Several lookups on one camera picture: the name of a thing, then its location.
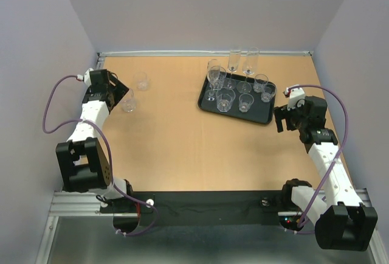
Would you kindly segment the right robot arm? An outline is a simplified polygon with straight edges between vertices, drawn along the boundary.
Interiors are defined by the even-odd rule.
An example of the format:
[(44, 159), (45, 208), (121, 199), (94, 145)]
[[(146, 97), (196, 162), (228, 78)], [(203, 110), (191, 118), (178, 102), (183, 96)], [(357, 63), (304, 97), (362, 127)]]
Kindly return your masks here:
[(377, 212), (354, 190), (340, 159), (334, 132), (325, 127), (327, 103), (307, 96), (302, 88), (285, 93), (289, 101), (274, 109), (278, 132), (300, 133), (309, 157), (322, 179), (318, 189), (298, 179), (288, 180), (280, 193), (286, 209), (302, 210), (297, 230), (309, 220), (322, 249), (366, 251), (377, 223)]

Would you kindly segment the wide clear cup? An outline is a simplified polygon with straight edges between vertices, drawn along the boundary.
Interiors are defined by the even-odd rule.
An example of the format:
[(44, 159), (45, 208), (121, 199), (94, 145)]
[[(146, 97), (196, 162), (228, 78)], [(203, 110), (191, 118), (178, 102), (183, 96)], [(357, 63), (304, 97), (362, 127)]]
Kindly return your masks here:
[(121, 100), (121, 107), (124, 112), (130, 113), (136, 109), (136, 100), (134, 98), (134, 91), (129, 88), (128, 92), (125, 94)]

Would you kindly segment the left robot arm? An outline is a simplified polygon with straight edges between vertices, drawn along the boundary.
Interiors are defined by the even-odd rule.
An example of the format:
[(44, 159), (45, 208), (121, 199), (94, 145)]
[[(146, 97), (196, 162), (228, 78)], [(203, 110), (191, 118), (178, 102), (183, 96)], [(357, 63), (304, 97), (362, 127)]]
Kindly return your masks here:
[(108, 142), (102, 135), (103, 124), (129, 88), (106, 69), (88, 70), (83, 81), (88, 88), (81, 103), (81, 116), (67, 141), (55, 149), (63, 189), (93, 193), (114, 200), (123, 212), (130, 211), (135, 206), (132, 186), (114, 177), (110, 148), (106, 147), (106, 155), (99, 141)]

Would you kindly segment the faceted tumbler glass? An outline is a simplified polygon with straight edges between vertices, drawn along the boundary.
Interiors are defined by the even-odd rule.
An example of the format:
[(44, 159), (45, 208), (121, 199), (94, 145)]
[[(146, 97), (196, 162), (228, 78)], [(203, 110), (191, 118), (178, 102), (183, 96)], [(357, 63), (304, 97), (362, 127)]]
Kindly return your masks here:
[(223, 67), (220, 67), (219, 77), (215, 83), (215, 89), (217, 91), (224, 87), (226, 76), (227, 76), (226, 70)]

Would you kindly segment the tall champagne flute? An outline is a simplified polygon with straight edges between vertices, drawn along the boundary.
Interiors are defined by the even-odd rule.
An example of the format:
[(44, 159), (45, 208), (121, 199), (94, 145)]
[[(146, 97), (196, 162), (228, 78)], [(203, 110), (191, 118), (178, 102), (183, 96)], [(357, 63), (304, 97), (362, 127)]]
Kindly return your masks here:
[(237, 84), (236, 89), (240, 94), (248, 94), (252, 87), (247, 81), (250, 75), (253, 75), (258, 67), (258, 58), (260, 51), (256, 47), (252, 47), (247, 51), (246, 60), (243, 64), (243, 73), (245, 73), (244, 81)]

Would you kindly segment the clear wine glass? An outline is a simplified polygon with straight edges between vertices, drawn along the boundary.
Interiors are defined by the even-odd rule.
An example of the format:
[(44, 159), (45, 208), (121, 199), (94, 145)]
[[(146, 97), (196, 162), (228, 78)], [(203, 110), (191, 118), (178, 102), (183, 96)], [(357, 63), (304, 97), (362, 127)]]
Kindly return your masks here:
[(214, 101), (215, 99), (215, 83), (218, 81), (220, 75), (221, 63), (217, 59), (211, 59), (207, 64), (207, 80), (210, 85), (210, 89), (206, 92), (206, 99), (208, 101)]

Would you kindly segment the large faceted tumbler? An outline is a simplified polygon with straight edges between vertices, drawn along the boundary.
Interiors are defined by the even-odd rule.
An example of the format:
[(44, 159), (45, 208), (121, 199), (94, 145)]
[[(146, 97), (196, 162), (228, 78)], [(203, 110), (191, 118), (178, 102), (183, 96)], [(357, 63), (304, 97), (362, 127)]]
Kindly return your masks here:
[(216, 107), (222, 113), (228, 112), (236, 98), (234, 90), (222, 88), (216, 93)]

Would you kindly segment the etched stemmed glass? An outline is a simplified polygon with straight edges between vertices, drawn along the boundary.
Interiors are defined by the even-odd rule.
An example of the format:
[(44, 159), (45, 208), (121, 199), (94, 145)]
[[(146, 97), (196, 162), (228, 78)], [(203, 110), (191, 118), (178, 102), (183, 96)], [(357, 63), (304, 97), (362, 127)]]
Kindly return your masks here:
[(238, 70), (239, 62), (241, 58), (241, 49), (235, 47), (230, 50), (229, 61), (227, 65), (227, 70), (229, 72), (229, 77), (225, 80), (224, 87), (228, 89), (234, 89), (236, 82), (232, 79), (232, 75)]

